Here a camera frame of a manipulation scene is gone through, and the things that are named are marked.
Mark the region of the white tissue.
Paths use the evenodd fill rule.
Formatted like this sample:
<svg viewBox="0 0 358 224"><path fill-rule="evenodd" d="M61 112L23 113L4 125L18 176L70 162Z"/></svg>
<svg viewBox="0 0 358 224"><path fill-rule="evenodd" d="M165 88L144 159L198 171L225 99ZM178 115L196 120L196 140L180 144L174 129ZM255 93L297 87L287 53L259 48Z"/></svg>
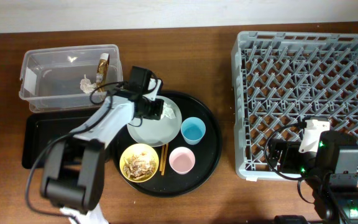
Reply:
<svg viewBox="0 0 358 224"><path fill-rule="evenodd" d="M88 79L86 77L86 75L84 75L83 79L81 79L80 81L80 90L83 92L83 93L91 93L93 92L97 87L97 84L96 83L92 83L90 79Z"/></svg>
<svg viewBox="0 0 358 224"><path fill-rule="evenodd" d="M171 107L170 104L168 104L166 102L163 103L163 111L162 111L160 119L164 119L164 118L168 118L168 119L176 118L174 109Z"/></svg>

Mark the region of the grey round plate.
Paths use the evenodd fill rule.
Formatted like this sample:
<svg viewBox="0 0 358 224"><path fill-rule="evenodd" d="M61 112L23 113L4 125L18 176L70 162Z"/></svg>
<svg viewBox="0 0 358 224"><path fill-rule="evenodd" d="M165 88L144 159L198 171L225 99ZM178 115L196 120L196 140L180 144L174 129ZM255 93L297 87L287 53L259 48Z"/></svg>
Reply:
<svg viewBox="0 0 358 224"><path fill-rule="evenodd" d="M182 115L178 105L165 96L157 96L171 105L175 111L175 119L151 120L134 118L128 125L127 130L134 141L147 144L152 147L163 146L172 141L180 131Z"/></svg>

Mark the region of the wooden chopstick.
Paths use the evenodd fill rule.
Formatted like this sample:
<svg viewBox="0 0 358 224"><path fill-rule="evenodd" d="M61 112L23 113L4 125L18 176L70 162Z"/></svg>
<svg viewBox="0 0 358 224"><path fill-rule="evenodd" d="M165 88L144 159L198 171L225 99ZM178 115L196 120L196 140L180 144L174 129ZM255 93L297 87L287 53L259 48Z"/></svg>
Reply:
<svg viewBox="0 0 358 224"><path fill-rule="evenodd" d="M166 144L162 146L161 155L160 155L160 165L159 165L159 171L162 172L163 163L164 163L164 157L165 157L165 147Z"/></svg>
<svg viewBox="0 0 358 224"><path fill-rule="evenodd" d="M164 174L165 174L165 167L166 167L167 156L168 156L168 147L169 147L169 144L167 143L166 147L165 147L165 157L164 157L164 163L163 163L163 168L162 168L162 172L161 172L162 176L164 176Z"/></svg>

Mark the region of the light blue cup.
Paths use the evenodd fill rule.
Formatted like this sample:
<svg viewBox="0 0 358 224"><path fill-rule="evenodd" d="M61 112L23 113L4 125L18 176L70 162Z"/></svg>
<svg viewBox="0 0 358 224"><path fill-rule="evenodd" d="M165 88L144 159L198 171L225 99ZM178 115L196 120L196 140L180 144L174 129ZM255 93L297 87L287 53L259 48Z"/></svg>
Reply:
<svg viewBox="0 0 358 224"><path fill-rule="evenodd" d="M189 117L181 124L181 135L189 145L198 144L206 133L205 123L197 117Z"/></svg>

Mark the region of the yellow bowl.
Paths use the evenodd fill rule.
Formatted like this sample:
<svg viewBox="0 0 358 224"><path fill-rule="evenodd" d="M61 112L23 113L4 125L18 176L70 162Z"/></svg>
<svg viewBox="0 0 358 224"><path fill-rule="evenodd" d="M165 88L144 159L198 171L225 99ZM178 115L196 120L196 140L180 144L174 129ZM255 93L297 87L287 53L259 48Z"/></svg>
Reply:
<svg viewBox="0 0 358 224"><path fill-rule="evenodd" d="M140 181L135 181L135 180L130 180L128 177L126 177L126 175L123 172L123 165L124 165L124 157L130 157L133 154L139 154L141 152L146 152L148 153L150 156L152 156L156 163L156 171L152 174L151 177L145 179L145 180L140 180ZM159 156L156 152L156 150L154 148L152 148L151 146L147 145L147 144L133 144L131 146L129 146L127 149L124 150L124 152L122 153L120 160L119 160L119 169L121 171L121 174L129 181L131 182L135 182L135 183L141 183L141 182L146 182L149 179L151 179L158 171L158 167L159 167L160 161L159 161Z"/></svg>

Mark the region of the food scraps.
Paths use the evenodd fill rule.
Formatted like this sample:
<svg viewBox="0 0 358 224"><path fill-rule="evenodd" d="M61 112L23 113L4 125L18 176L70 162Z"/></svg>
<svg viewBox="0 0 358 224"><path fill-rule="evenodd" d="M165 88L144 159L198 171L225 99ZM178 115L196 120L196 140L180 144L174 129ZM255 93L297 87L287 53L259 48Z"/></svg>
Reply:
<svg viewBox="0 0 358 224"><path fill-rule="evenodd" d="M124 157L123 172L130 180L140 181L152 176L156 171L155 159L146 152Z"/></svg>

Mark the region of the pink cup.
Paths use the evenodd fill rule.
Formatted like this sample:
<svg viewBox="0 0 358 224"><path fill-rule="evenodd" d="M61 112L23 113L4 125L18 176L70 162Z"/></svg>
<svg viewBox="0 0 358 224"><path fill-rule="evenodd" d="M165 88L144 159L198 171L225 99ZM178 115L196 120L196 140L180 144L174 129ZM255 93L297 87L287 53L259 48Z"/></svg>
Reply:
<svg viewBox="0 0 358 224"><path fill-rule="evenodd" d="M170 153L169 164L177 174L187 174L195 166L195 155L187 147L177 147Z"/></svg>

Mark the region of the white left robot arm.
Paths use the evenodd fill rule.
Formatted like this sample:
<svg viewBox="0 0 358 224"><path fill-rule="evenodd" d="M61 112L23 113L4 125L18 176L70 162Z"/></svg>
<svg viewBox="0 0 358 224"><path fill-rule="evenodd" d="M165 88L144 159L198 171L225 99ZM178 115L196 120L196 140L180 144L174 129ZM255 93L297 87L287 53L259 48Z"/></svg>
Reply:
<svg viewBox="0 0 358 224"><path fill-rule="evenodd" d="M51 142L44 150L40 194L56 207L87 213L99 203L104 188L105 150L134 118L158 120L163 100L116 90L81 126Z"/></svg>

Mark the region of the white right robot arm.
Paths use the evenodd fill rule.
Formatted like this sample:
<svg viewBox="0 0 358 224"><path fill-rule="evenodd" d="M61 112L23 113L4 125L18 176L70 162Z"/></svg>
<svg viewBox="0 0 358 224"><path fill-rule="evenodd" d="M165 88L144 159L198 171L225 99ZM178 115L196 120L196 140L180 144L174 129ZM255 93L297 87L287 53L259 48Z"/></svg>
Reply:
<svg viewBox="0 0 358 224"><path fill-rule="evenodd" d="M273 161L298 173L313 190L313 205L323 223L358 223L357 139L339 131L324 131L316 152L299 152L300 143L272 139Z"/></svg>

